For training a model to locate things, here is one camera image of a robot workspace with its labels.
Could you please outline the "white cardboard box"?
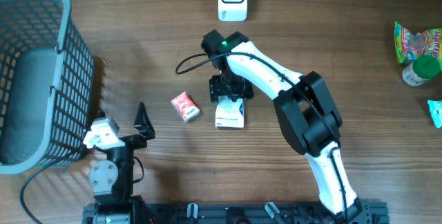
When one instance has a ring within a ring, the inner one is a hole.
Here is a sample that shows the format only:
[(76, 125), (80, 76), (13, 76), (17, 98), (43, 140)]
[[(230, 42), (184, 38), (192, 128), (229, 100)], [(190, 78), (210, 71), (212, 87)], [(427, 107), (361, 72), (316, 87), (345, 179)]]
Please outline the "white cardboard box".
[(244, 128), (244, 100), (235, 102), (227, 96), (219, 99), (215, 110), (215, 127), (217, 128)]

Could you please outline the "red white tissue pack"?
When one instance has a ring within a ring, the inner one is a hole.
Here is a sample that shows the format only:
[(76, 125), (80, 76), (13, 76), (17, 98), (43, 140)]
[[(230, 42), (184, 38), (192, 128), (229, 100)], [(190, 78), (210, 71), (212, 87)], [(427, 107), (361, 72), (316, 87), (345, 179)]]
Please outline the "red white tissue pack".
[(172, 106), (184, 122), (188, 122), (200, 113), (200, 108), (183, 92), (171, 100)]

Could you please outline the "Haribo worms candy bag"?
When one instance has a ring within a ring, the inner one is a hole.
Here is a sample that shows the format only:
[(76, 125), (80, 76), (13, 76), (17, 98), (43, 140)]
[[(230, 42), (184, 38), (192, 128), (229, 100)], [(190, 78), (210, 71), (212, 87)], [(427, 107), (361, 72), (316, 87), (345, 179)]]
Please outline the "Haribo worms candy bag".
[(412, 34), (397, 21), (394, 43), (398, 63), (408, 65), (423, 55), (431, 55), (441, 64), (441, 29), (435, 28)]

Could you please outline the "green lid spice jar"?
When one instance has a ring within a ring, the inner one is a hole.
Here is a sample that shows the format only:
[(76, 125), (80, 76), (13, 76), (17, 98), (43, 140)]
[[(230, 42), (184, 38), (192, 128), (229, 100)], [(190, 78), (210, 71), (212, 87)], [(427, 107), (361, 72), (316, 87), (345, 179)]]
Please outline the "green lid spice jar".
[(420, 86), (436, 77), (440, 72), (440, 62), (436, 57), (422, 55), (403, 69), (402, 78), (410, 86)]

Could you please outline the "mint green tissue pack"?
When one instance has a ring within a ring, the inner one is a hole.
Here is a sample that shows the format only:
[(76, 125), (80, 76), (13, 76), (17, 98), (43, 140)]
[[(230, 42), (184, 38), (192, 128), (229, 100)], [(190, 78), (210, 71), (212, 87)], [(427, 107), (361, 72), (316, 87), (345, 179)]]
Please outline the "mint green tissue pack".
[(428, 100), (430, 115), (436, 128), (442, 127), (442, 101), (441, 100)]

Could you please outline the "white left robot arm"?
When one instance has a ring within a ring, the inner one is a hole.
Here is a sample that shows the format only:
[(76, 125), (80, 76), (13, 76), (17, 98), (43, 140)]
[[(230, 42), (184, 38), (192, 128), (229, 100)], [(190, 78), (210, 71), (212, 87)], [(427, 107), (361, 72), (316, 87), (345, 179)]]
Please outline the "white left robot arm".
[(134, 151), (147, 147), (155, 138), (155, 130), (148, 118), (143, 102), (139, 103), (134, 121), (137, 134), (119, 137), (114, 119), (101, 113), (87, 131), (83, 143), (87, 148), (106, 154), (106, 159), (95, 163), (89, 172), (95, 203), (84, 208), (82, 222), (89, 224), (155, 223), (155, 215), (141, 196), (133, 195), (134, 164), (140, 159)]

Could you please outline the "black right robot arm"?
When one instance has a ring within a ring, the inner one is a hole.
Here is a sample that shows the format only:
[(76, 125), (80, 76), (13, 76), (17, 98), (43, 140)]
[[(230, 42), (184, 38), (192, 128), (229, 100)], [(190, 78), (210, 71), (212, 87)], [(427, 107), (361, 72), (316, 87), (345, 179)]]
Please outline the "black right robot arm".
[(337, 223), (351, 223), (362, 212), (340, 156), (343, 119), (324, 79), (316, 72), (293, 72), (261, 53), (248, 37), (223, 37), (212, 30), (202, 50), (220, 71), (209, 80), (213, 102), (250, 100), (253, 88), (273, 102), (281, 133), (289, 146), (307, 158), (322, 205)]

